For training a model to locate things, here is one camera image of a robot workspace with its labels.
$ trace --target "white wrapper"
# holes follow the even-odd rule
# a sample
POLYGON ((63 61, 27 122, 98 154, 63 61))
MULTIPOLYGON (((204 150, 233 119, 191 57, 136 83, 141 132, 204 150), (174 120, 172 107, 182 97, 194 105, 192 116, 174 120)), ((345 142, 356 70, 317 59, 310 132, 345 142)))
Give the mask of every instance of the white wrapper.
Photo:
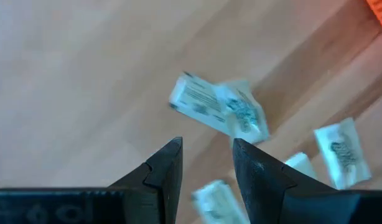
POLYGON ((207 224, 249 223, 230 186, 222 180, 213 181, 192 196, 195 208, 207 224))
POLYGON ((371 178, 352 118, 317 129, 314 134, 336 189, 371 178))
POLYGON ((173 109, 233 138, 253 144, 269 131, 263 109, 254 100, 246 80, 212 85, 183 73, 169 98, 173 109))
POLYGON ((303 152, 299 152, 296 155, 292 156, 285 162, 285 164, 317 180, 317 174, 315 174, 314 172, 310 159, 303 152))
POLYGON ((203 124, 229 134, 213 87, 214 85, 195 75, 183 73, 170 95, 170 106, 203 124))
POLYGON ((214 90, 226 116, 232 139, 241 138, 256 143, 270 137, 266 116, 260 104, 253 98, 248 81, 221 83, 214 90))

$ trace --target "wooden floor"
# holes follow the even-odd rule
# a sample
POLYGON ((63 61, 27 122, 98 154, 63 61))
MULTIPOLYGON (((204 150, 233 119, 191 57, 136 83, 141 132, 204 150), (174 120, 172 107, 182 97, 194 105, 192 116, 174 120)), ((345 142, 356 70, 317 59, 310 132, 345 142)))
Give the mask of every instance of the wooden floor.
POLYGON ((382 189, 382 28, 363 0, 0 1, 0 187, 107 186, 184 137, 191 191, 232 179, 227 136, 168 107, 181 71, 246 78, 285 160, 352 116, 382 189))

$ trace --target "tea bag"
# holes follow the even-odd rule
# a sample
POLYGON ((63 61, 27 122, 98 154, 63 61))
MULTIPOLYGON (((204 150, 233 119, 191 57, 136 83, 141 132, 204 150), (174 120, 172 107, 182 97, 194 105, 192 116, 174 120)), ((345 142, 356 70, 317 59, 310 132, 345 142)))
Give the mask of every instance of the tea bag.
POLYGON ((317 129, 314 134, 336 189, 371 178, 352 118, 317 129))
POLYGON ((299 152, 299 153, 295 154, 294 156, 289 158, 285 162, 285 164, 290 166, 291 168, 317 180, 317 174, 315 174, 315 172, 314 172, 314 169, 313 169, 313 166, 311 165, 310 159, 303 152, 299 152))
POLYGON ((215 180, 195 191, 193 204, 207 224, 247 224, 249 220, 223 180, 215 180))
POLYGON ((256 143, 270 137, 264 111, 253 98, 248 81, 221 83, 214 90, 226 117, 230 140, 241 138, 256 143))

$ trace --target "small packet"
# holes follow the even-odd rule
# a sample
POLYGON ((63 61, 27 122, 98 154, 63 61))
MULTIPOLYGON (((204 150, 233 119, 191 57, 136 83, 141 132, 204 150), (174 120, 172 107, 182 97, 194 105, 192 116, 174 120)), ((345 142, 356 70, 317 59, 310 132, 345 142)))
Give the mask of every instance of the small packet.
POLYGON ((226 119, 213 87, 211 83, 184 72, 170 95, 170 106, 180 113, 228 134, 226 119))
POLYGON ((314 130, 314 134, 336 189, 371 178, 352 118, 314 130))
POLYGON ((270 137, 266 116, 253 98, 248 81, 221 83, 214 90, 226 117, 231 139, 241 138, 256 143, 270 137))
POLYGON ((223 180, 215 180, 195 191, 193 204, 207 224, 247 224, 249 220, 223 180))
POLYGON ((184 72, 169 98, 170 106, 231 138, 253 144, 269 137, 266 118, 254 100, 248 82, 212 85, 184 72))
POLYGON ((309 157, 303 152, 299 152, 289 158, 286 162, 286 165, 291 168, 301 172, 302 174, 308 175, 311 178, 317 179, 317 174, 315 174, 313 166, 311 165, 309 157))

